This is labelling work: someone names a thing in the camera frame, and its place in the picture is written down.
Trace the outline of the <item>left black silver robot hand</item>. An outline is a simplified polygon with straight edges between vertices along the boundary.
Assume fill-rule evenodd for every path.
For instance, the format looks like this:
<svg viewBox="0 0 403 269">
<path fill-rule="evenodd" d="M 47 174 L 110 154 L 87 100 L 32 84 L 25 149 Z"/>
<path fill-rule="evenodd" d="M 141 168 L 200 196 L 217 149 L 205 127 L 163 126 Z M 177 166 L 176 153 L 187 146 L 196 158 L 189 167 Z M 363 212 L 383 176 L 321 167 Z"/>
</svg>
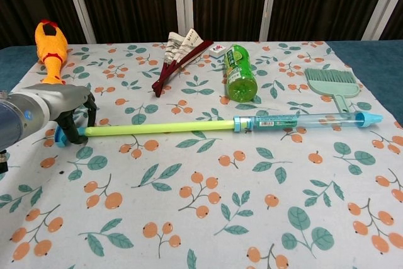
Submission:
<svg viewBox="0 0 403 269">
<path fill-rule="evenodd" d="M 94 126 L 97 106 L 92 92 L 87 87 L 71 84 L 39 84 L 35 94 L 46 102 L 50 120 L 57 123 L 70 143 L 87 143 L 88 138 L 79 133 L 73 118 L 75 110 L 84 106 L 88 112 L 88 127 Z"/>
</svg>

